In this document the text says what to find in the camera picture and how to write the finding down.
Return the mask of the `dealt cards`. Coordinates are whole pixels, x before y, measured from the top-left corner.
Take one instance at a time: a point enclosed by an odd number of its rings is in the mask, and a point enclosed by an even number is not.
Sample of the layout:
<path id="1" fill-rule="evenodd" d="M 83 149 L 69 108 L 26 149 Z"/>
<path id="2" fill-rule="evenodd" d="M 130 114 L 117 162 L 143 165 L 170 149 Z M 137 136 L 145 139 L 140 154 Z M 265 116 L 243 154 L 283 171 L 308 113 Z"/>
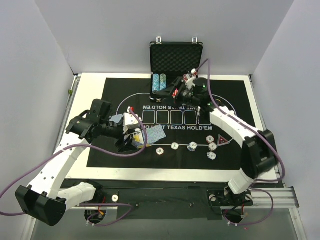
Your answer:
<path id="1" fill-rule="evenodd" d="M 124 122 L 124 114 L 122 113 L 111 116 L 109 122 L 113 127 L 122 126 Z"/>

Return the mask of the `blue backed playing cards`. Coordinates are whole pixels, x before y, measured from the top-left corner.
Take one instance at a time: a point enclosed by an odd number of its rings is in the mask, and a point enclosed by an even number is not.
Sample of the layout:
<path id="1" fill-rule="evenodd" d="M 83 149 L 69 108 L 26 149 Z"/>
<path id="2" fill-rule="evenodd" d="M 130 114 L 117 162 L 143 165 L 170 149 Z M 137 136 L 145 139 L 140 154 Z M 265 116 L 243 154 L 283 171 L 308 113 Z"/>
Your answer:
<path id="1" fill-rule="evenodd" d="M 147 133 L 147 144 L 153 145 L 154 143 L 158 142 L 166 138 L 166 133 L 161 125 L 156 125 L 150 127 L 146 130 Z"/>

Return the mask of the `red poker chip stack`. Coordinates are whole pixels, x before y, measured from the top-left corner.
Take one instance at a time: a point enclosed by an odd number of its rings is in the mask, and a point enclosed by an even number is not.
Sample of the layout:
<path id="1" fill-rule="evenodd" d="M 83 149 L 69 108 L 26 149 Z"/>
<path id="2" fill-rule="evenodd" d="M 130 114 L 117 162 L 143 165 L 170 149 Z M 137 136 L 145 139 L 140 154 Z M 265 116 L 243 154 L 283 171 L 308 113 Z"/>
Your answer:
<path id="1" fill-rule="evenodd" d="M 156 154 L 157 155 L 162 155 L 164 153 L 164 149 L 162 147 L 159 147 L 156 149 Z"/>

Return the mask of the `blue poker chip stack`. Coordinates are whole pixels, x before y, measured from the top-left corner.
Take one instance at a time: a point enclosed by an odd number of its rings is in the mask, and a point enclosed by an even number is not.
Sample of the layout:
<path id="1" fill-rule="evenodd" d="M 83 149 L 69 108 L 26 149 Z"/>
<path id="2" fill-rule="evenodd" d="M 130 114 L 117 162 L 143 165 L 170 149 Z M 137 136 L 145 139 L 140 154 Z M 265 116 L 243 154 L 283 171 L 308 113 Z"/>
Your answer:
<path id="1" fill-rule="evenodd" d="M 194 152 L 198 147 L 198 144 L 196 142 L 190 142 L 188 145 L 187 145 L 187 149 L 190 151 L 190 152 Z"/>

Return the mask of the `red chips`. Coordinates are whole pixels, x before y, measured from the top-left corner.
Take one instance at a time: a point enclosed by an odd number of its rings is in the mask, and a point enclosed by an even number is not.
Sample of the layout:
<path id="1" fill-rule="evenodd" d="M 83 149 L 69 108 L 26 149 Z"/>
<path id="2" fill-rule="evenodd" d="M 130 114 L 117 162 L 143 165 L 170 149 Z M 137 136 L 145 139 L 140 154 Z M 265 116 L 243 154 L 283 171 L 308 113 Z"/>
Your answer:
<path id="1" fill-rule="evenodd" d="M 207 142 L 207 143 L 211 144 L 211 143 L 213 143 L 214 141 L 215 141 L 215 138 L 214 138 L 212 135 L 208 135 L 208 136 L 206 137 L 206 142 Z"/>

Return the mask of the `grey poker chip stack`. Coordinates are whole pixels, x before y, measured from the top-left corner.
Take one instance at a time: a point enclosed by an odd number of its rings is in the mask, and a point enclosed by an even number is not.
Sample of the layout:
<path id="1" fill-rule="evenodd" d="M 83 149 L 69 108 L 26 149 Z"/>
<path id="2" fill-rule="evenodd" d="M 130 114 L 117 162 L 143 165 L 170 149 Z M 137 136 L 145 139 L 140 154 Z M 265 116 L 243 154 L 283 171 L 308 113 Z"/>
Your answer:
<path id="1" fill-rule="evenodd" d="M 173 142 L 173 143 L 171 144 L 171 148 L 172 148 L 173 150 L 178 150 L 178 149 L 179 149 L 179 144 L 178 144 L 177 142 Z"/>

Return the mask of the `grey chips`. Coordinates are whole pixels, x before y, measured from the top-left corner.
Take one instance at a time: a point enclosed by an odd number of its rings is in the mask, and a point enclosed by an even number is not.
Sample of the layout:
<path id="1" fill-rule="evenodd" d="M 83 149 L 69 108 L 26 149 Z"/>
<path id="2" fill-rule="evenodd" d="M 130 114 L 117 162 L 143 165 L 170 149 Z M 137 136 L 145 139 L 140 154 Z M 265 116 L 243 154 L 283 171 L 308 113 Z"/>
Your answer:
<path id="1" fill-rule="evenodd" d="M 214 143 L 214 142 L 211 142 L 209 145 L 208 145 L 208 149 L 210 151 L 215 151 L 217 149 L 217 145 Z"/>

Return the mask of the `blue chips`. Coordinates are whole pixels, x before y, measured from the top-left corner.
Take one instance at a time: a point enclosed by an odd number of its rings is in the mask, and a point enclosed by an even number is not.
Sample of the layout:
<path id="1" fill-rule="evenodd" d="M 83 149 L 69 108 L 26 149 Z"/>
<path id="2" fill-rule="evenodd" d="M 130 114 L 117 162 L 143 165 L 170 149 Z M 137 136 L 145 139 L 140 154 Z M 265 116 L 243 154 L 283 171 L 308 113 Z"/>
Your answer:
<path id="1" fill-rule="evenodd" d="M 215 152 L 213 152 L 213 151 L 209 151 L 209 152 L 207 152 L 207 158 L 208 159 L 210 159 L 210 160 L 215 160 L 216 158 L 217 158 L 217 155 L 216 155 L 216 153 Z"/>

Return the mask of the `blue playing card deck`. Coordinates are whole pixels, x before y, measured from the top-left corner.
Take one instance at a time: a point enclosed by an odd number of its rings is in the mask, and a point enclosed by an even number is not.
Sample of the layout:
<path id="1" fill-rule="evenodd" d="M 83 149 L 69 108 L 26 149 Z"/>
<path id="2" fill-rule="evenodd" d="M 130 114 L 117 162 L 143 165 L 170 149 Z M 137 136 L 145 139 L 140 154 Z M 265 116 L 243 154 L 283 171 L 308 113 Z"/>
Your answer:
<path id="1" fill-rule="evenodd" d="M 142 149 L 145 145 L 145 135 L 142 131 L 136 131 L 128 135 L 128 141 L 135 149 Z"/>

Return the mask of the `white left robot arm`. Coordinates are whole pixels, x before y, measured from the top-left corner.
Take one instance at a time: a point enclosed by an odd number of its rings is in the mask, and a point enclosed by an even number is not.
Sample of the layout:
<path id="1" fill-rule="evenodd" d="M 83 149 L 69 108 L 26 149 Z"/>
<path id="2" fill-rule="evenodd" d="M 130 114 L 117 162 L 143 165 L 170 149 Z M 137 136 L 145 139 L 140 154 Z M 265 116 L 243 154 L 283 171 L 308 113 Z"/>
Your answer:
<path id="1" fill-rule="evenodd" d="M 94 99 L 89 110 L 70 120 L 59 147 L 42 164 L 40 173 L 27 186 L 17 188 L 15 197 L 23 213 L 53 227 L 73 207 L 86 202 L 99 205 L 102 186 L 92 180 L 61 189 L 83 151 L 91 148 L 130 158 L 166 137 L 161 125 L 146 128 L 131 106 L 117 115 L 110 115 L 111 107 L 108 101 Z"/>

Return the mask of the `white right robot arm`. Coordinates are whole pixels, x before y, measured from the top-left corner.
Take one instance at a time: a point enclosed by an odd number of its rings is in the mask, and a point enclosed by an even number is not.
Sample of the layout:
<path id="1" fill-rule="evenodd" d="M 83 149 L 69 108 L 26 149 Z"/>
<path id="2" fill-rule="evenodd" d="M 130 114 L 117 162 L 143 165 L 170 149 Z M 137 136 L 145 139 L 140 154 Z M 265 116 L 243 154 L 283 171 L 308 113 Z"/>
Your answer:
<path id="1" fill-rule="evenodd" d="M 196 108 L 199 115 L 227 133 L 241 148 L 239 172 L 228 182 L 223 192 L 224 201 L 236 204 L 264 173 L 279 164 L 275 138 L 271 131 L 261 131 L 236 116 L 224 103 L 215 99 L 210 80 L 198 77 L 185 80 L 177 77 L 170 85 L 169 97 L 175 107 Z"/>

